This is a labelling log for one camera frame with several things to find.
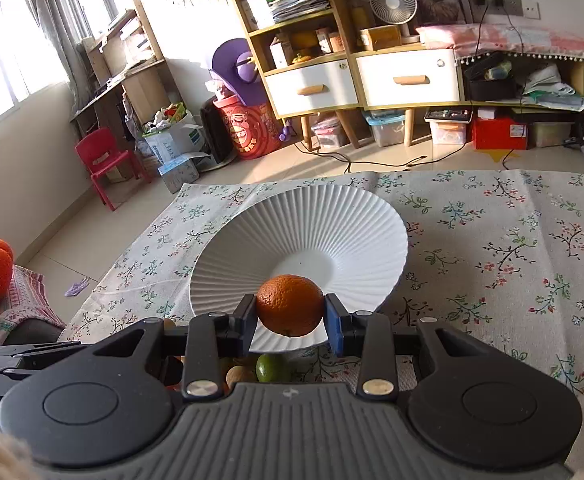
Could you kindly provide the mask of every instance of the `stack of papers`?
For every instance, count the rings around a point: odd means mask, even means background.
[[[274,23],[329,9],[329,0],[275,0],[269,4]]]

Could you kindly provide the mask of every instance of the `ribbed bowl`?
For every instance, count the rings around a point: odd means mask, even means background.
[[[399,281],[408,237],[399,214],[348,186],[307,186],[266,198],[227,223],[203,249],[189,297],[196,316],[232,312],[244,294],[279,274],[297,274],[348,311],[376,310]],[[323,322],[286,337],[259,321],[252,352],[285,352],[327,341]]]

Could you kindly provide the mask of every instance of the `electrical outlet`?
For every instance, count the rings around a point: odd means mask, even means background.
[[[523,0],[523,16],[532,20],[540,20],[541,13],[538,10],[538,3],[533,0]]]
[[[477,15],[482,16],[485,10],[485,4],[483,0],[472,0],[474,7],[477,10]],[[487,14],[501,14],[505,16],[509,14],[510,16],[523,16],[523,5],[521,0],[485,0],[489,3]]]

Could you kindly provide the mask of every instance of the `drawer knob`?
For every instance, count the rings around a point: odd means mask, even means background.
[[[429,85],[426,75],[404,75],[392,78],[397,85]]]
[[[314,85],[314,86],[306,86],[304,88],[299,88],[296,91],[297,95],[312,95],[312,94],[320,94],[321,92],[325,92],[328,88],[325,85]]]

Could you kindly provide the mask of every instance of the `red box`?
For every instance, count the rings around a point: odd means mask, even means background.
[[[475,150],[526,150],[528,125],[509,117],[476,117],[472,121],[472,140]]]

